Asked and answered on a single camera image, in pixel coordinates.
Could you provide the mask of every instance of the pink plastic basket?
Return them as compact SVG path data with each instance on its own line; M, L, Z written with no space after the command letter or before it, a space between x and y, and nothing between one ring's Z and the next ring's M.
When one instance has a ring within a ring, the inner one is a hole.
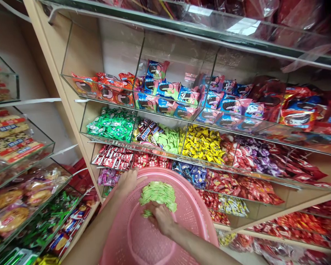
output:
M218 247L216 230L211 216L195 188L178 173L162 167L140 169L138 178L148 179L137 185L118 212L106 241L100 265L163 265L197 264L180 246L163 236L141 216L139 204L142 188L151 181L173 186L178 209L173 217L180 225ZM102 209L113 196L105 200Z

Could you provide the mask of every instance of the human hand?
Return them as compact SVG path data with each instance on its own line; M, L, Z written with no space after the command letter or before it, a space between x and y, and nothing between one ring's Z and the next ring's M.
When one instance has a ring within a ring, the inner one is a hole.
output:
M132 170L122 173L118 180L117 191L127 196L131 191L133 191L136 188L137 184L147 179L147 176L143 176L138 179L137 178L138 172L139 172L139 168L136 167Z
M153 216L148 217L148 220L159 229L162 235L171 237L177 223L174 222L173 216L170 214L169 209L164 204L160 205L154 201L148 203L146 208L153 214Z

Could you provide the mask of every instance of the red snack bag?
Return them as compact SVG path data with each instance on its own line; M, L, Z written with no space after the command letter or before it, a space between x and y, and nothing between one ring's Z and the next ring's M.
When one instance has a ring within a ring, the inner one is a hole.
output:
M304 129L305 132L310 132L314 127L315 119L315 111L289 109L281 111L280 123Z
M98 97L99 91L97 77L82 77L75 75L74 73L71 73L71 75L74 77L72 80L75 83L76 91L79 94L86 94L94 98Z

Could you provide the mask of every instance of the glass shelf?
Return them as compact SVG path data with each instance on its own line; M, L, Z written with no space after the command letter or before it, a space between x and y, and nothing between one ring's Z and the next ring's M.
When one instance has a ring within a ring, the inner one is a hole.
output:
M280 70L279 62L275 59L221 48L197 40L147 30L140 34L127 26L122 27L121 30L124 32L123 35L127 36L125 39L119 32L115 32L116 29L113 29L112 24L108 32L108 42L103 43L103 48L107 52L95 51L89 50L87 44L81 43L79 36L88 36L91 43L100 43L101 36L72 24L61 76L78 96L172 118L175 122L186 121L293 148L331 155L331 135L304 132L300 128L276 123L278 117L274 121L272 119L267 121L217 110L215 107L213 109L206 104L206 100L201 100L207 99L209 86L213 83L209 80L219 79L222 75L225 75L226 80L236 79L239 84L260 84L263 76L274 76L281 80L277 82L277 85L284 84L285 86L286 83L297 84L310 80L310 76L305 72L284 74ZM159 39L164 39L164 42L159 43L157 41ZM184 46L189 47L186 53L181 50ZM117 60L118 63L110 67L90 57L104 58L107 61ZM201 94L197 102L184 103L179 96L173 95L172 98L166 98L156 95L155 91L147 92L142 85L139 86L139 79L146 74L148 60L168 61L169 66L165 74L167 81L181 82L183 86L190 88L197 86L198 93ZM129 72L136 78L130 79L132 84L121 87L111 82L100 83L96 73L104 70L107 74L114 76ZM277 109L281 109L282 105L283 102L277 105Z
M185 156L185 155L166 152L166 151L161 150L158 147L145 146L145 145L142 145L139 142L135 142L134 139L133 139L133 137L134 137L133 134L130 136L129 139L127 139L127 141L119 141L119 140L115 140L115 139L110 139L110 138L105 138L105 137L101 137L101 136L97 136L97 135L88 134L86 125L93 122L96 117L100 116L101 109L103 107L105 107L104 104L97 103L95 101L88 101L85 105L85 111L84 111L84 116L83 116L83 119L82 119L80 133L85 135L86 137L88 137L92 141L96 141L96 142L99 142L99 143L102 143L102 144L112 144L112 145L116 145L116 146L119 146L119 147L127 147L129 149L134 150L134 151L142 151L142 152L146 152L146 153L155 154L155 155L158 155L158 156L174 159L174 160L177 160L177 161L186 162L186 163L193 164L193 165L204 166L204 167L214 169L214 170L221 170L221 171L226 171L226 172L230 172L230 173L234 173L234 174L239 174L239 175L245 175L245 176L249 176L249 177L253 177L253 178L258 178L258 179L262 179L262 180L268 180L268 181L273 182L273 183L282 184L282 185L286 185L286 186L293 187L293 188L331 190L330 188L312 186L312 185L309 185L309 184L306 184L306 183L301 183L301 182L295 181L293 179L281 178L279 176L274 177L274 176L267 175L267 174L264 174L264 173L258 173L258 172L253 172L253 171L248 171L248 170L245 170L245 169L237 168L237 167L234 167L231 162L227 162L225 165L224 164L217 164L217 163L214 163L214 162L208 162L208 161L201 160L201 159L194 159L192 157ZM138 119L138 117L140 117L141 119L142 118L148 118L150 120L154 119L153 115L145 114L143 112L137 112L136 120ZM191 125L190 123L186 123L184 121L174 123L172 120L169 121L167 119L163 119L161 121L161 123L165 124L166 126L172 128L172 129L176 129L178 131L182 130L183 132L187 132L188 127ZM137 128L137 126L138 126L138 124L135 123L134 124L134 131ZM182 153L183 146L184 146L184 143L182 143L182 142L179 143L179 147L180 147L179 153ZM319 163L318 163L318 161L316 161L316 159L314 160L314 165L319 167ZM286 168L285 168L286 165L283 165L283 167L284 168L282 168L282 171L285 171L286 170Z
M20 101L18 74L0 57L0 104L17 101Z
M313 48L331 45L331 37L301 31L264 21L214 11L185 2L170 0L148 3L142 7L132 0L118 2L118 6L89 0L45 0L45 4L60 4L80 11L109 15L115 19L125 19L147 28L160 28L189 34L193 38L213 41L223 46L284 57L294 60L304 53L317 57L316 64L331 68L331 55L320 53Z
M57 163L54 159L49 158L44 161L41 161L40 165L42 165L44 168L46 167L54 167L58 168L58 170L61 172L61 176L66 176L67 179L64 183L59 184L57 186L55 192L53 195L43 204L40 206L36 206L35 209L33 209L33 213L30 215L27 220L24 221L11 235L9 235L7 238L3 239L0 237L0 253L13 241L14 238L16 238L24 229L25 227L56 197L59 192L66 187L66 185L69 183L69 181L72 178L72 175L64 169L63 166L61 166L59 163Z
M22 115L23 113L15 107L10 107L9 113L12 115ZM27 135L32 135L32 138L37 142L44 144L39 149L29 153L21 159L12 163L0 162L0 188L18 177L27 169L35 166L39 161L46 158L54 151L55 142L38 128L31 120L26 117L25 122L29 129L24 131Z

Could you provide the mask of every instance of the wrapped candy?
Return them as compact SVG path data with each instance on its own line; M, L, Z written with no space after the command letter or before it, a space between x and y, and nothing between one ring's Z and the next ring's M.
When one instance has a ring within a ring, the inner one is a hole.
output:
M189 181L195 188L205 189L207 168L174 161L172 170L186 178L186 180Z
M225 154L220 147L221 137L218 131L195 124L188 127L187 132L180 134L183 142L182 155L195 159L206 160L217 164L225 164L222 157Z

